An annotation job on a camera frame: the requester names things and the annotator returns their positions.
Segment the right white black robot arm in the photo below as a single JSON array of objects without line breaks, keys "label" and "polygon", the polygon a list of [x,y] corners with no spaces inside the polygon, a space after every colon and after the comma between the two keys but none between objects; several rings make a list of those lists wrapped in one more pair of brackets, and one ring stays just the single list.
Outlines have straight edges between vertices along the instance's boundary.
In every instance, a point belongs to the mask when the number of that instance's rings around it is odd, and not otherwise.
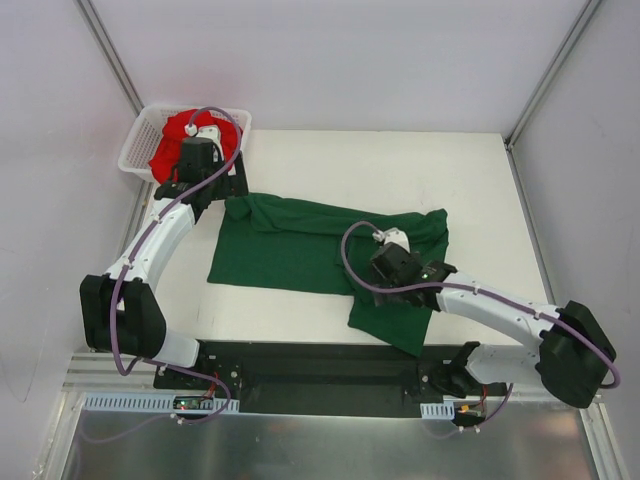
[{"label": "right white black robot arm", "polygon": [[473,394],[484,383],[521,383],[586,408],[600,389],[620,383],[615,349],[581,303],[559,307],[525,301],[483,286],[447,263],[424,263],[396,243],[382,246],[371,266],[377,292],[465,317],[513,340],[510,346],[467,348],[449,371],[450,385],[460,394]]}]

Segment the green t shirt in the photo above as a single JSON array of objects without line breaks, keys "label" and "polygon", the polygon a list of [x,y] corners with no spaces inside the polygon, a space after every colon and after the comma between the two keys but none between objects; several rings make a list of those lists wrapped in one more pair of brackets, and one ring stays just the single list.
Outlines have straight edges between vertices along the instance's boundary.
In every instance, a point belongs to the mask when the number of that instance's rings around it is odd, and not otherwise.
[{"label": "green t shirt", "polygon": [[431,310],[377,300],[353,278],[374,281],[374,227],[405,232],[424,261],[444,260],[445,210],[383,215],[264,193],[229,198],[224,205],[208,282],[350,296],[349,327],[421,354]]}]

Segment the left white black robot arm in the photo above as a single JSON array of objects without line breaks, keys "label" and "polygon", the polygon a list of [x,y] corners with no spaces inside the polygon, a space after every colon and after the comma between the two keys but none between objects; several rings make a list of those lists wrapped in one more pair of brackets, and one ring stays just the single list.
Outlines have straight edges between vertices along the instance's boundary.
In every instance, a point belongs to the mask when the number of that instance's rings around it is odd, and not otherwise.
[{"label": "left white black robot arm", "polygon": [[211,203],[247,195],[241,149],[225,157],[219,143],[187,137],[176,165],[154,193],[150,215],[121,257],[80,285],[87,345],[95,350],[177,366],[192,389],[205,386],[212,366],[200,343],[171,330],[155,297],[159,279],[179,243]]}]

